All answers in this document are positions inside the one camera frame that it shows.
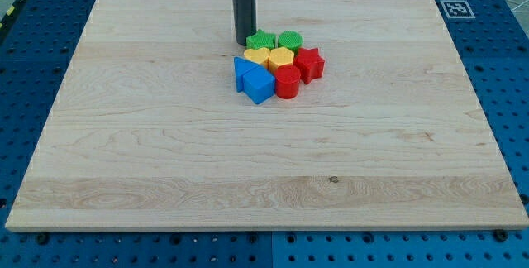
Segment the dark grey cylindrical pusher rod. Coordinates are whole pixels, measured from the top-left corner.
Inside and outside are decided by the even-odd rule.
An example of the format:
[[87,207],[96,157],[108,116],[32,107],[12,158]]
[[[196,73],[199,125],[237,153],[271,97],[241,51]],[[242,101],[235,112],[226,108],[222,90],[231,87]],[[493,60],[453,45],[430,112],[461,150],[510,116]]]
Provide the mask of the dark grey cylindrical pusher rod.
[[246,38],[256,33],[256,0],[232,0],[236,42],[246,45]]

